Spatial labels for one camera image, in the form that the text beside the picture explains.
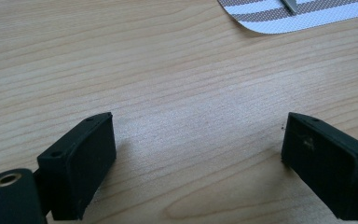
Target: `light wood surface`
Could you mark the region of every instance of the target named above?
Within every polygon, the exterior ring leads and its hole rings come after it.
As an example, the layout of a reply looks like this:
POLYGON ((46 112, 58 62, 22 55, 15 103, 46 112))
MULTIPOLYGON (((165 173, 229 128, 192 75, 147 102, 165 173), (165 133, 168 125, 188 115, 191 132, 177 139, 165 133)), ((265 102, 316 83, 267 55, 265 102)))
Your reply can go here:
POLYGON ((117 161, 68 223, 341 223, 280 151, 290 111, 358 138, 358 19, 259 35, 216 0, 0 0, 0 172, 106 111, 117 161))

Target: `striped placemat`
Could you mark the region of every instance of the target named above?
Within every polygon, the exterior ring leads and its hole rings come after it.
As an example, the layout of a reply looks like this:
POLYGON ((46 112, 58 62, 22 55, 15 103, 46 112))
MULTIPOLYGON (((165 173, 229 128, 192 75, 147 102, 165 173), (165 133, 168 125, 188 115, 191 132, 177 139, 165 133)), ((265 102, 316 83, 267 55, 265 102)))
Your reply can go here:
POLYGON ((294 15, 281 0, 218 0, 244 27, 282 34, 358 17, 358 0, 297 0, 294 15))

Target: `white stripe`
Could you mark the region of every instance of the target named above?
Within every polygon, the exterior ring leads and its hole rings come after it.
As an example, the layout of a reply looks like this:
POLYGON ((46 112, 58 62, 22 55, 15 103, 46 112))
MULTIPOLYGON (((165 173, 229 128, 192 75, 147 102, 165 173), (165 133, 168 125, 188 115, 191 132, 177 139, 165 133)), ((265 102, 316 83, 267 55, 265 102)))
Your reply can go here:
MULTIPOLYGON (((313 2, 313 1, 315 0, 297 0, 297 3, 301 4, 301 3, 313 2)), ((280 7, 284 7, 282 0, 268 0, 268 1, 244 4, 240 6, 225 7, 225 10, 229 14, 248 14, 248 13, 255 13, 260 11, 267 11, 280 7)))
POLYGON ((358 2, 294 17, 283 18, 276 21, 240 21, 240 24, 258 33, 281 34, 356 17, 358 17, 358 2))

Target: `wood grain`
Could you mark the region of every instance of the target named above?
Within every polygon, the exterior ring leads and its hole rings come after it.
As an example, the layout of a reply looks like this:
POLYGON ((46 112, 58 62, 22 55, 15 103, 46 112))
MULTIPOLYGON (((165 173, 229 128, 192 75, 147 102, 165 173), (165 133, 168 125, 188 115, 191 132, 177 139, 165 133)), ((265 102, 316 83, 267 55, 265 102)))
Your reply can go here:
POLYGON ((105 111, 118 158, 82 223, 340 223, 280 150, 290 111, 358 138, 358 19, 259 35, 214 0, 0 0, 0 172, 105 111))

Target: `gray stripe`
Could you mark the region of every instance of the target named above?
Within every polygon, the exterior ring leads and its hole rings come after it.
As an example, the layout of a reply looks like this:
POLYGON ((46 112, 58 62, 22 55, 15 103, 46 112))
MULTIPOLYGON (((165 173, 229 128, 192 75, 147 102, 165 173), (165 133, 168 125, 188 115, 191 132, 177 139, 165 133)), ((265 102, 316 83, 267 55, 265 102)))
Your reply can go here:
POLYGON ((222 7, 233 7, 263 1, 267 0, 219 0, 219 3, 222 5, 222 7))
MULTIPOLYGON (((340 7, 356 2, 358 2, 358 0, 316 0, 313 2, 299 4, 297 15, 319 11, 331 7, 340 7)), ((232 14, 231 16, 234 17, 237 21, 276 21, 278 19, 291 17, 293 14, 290 13, 287 8, 280 7, 249 14, 232 14)))

